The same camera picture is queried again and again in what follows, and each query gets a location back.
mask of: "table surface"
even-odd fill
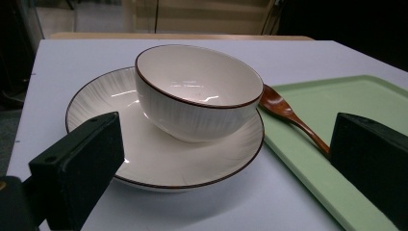
[[[66,135],[66,108],[90,80],[134,65],[144,49],[190,44],[252,66],[268,85],[373,75],[408,89],[408,73],[334,41],[218,38],[50,39],[40,43],[8,175]],[[46,222],[40,227],[47,230]],[[192,192],[148,192],[115,180],[83,230],[341,230],[265,144],[239,174]]]

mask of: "spoon handle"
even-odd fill
[[[304,123],[296,114],[292,114],[288,117],[289,120],[292,121],[294,125],[300,128],[303,132],[305,132],[312,141],[318,146],[320,152],[324,155],[324,157],[330,161],[330,152],[329,146],[312,130],[310,129],[306,123]]]

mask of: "bowl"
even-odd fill
[[[233,134],[256,114],[263,93],[263,81],[249,65],[202,47],[152,47],[137,56],[135,69],[145,116],[181,141]]]

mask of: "light green tray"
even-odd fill
[[[408,91],[381,79],[354,76],[274,88],[328,145],[338,112],[369,117],[408,136]],[[302,131],[260,112],[266,143],[346,230],[396,230]]]

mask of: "bowl rim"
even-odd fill
[[[143,53],[145,53],[145,52],[147,52],[147,51],[149,51],[149,50],[156,49],[156,48],[159,48],[159,47],[164,47],[164,46],[183,46],[183,47],[191,47],[191,48],[196,48],[196,49],[207,50],[207,51],[210,51],[210,52],[217,53],[217,54],[219,54],[219,55],[221,55],[221,56],[228,57],[228,58],[233,59],[233,60],[235,60],[235,61],[238,61],[239,63],[241,63],[241,64],[247,66],[249,69],[251,69],[251,70],[258,76],[259,80],[261,81],[261,92],[260,92],[260,94],[257,95],[255,98],[253,98],[253,99],[251,99],[251,100],[249,100],[249,101],[247,101],[247,102],[244,102],[244,103],[242,103],[242,104],[235,104],[235,105],[212,105],[212,104],[203,104],[203,103],[198,103],[198,102],[190,101],[190,100],[188,100],[188,99],[184,99],[184,98],[181,98],[181,97],[176,96],[176,95],[174,95],[174,94],[168,93],[168,92],[166,92],[165,90],[162,90],[162,89],[156,87],[154,84],[152,84],[150,81],[148,81],[147,78],[144,77],[143,74],[140,72],[139,66],[138,66],[139,57],[140,57]],[[189,104],[189,105],[193,105],[193,106],[197,106],[197,107],[201,107],[201,108],[210,108],[210,109],[236,109],[236,108],[242,108],[242,107],[251,105],[252,103],[258,101],[258,100],[261,98],[262,94],[264,93],[264,88],[263,88],[264,81],[262,80],[262,78],[261,78],[261,76],[258,74],[258,72],[255,71],[254,68],[252,68],[251,66],[249,66],[249,65],[246,64],[245,62],[243,62],[243,61],[241,61],[241,60],[239,60],[239,59],[237,59],[237,58],[235,58],[235,57],[232,57],[232,56],[227,55],[227,54],[225,54],[225,53],[222,53],[222,52],[219,52],[219,51],[216,51],[216,50],[213,50],[213,49],[209,49],[209,48],[206,48],[206,47],[200,47],[200,46],[194,46],[194,45],[184,45],[184,44],[165,44],[165,45],[153,46],[153,47],[150,47],[150,48],[148,48],[148,49],[143,50],[142,52],[140,52],[140,53],[138,54],[138,56],[136,57],[136,60],[135,60],[135,70],[136,70],[136,73],[137,73],[137,75],[138,75],[138,76],[136,76],[136,78],[138,78],[138,77],[141,78],[145,84],[147,84],[149,87],[151,87],[153,90],[157,91],[158,93],[163,94],[164,96],[167,96],[167,97],[169,97],[169,98],[171,98],[171,99],[174,99],[174,100],[176,100],[176,101],[179,101],[179,102],[181,102],[181,103],[185,103],[185,104]]]

